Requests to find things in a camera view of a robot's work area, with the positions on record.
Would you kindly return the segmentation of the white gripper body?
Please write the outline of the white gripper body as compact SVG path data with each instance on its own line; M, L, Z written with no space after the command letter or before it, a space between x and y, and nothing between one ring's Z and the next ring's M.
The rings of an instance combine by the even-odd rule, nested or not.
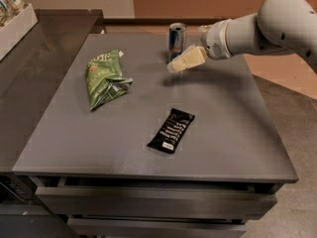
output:
M199 27L201 32L201 44L207 56L212 60L226 60L233 55L230 53L226 33L230 20L224 20L212 25Z

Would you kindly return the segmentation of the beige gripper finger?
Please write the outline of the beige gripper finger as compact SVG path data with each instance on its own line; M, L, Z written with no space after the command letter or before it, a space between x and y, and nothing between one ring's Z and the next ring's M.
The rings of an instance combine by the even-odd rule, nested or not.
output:
M204 64L207 58L208 56L206 54L205 49L203 47L196 46L196 48L186 53L185 55L179 55L178 57L173 59L167 65L167 69L169 72L183 71L188 68Z
M196 45L191 45L189 47L187 47L180 55L185 55L186 53L190 52L191 50L193 50L194 48L196 48Z

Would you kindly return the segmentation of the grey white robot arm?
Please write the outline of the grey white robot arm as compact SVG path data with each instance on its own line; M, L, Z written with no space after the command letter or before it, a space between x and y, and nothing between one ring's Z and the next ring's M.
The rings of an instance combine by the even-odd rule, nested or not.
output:
M297 54L317 72L317 13L306 0L266 0L257 13L202 26L201 44L169 62L179 72L208 59Z

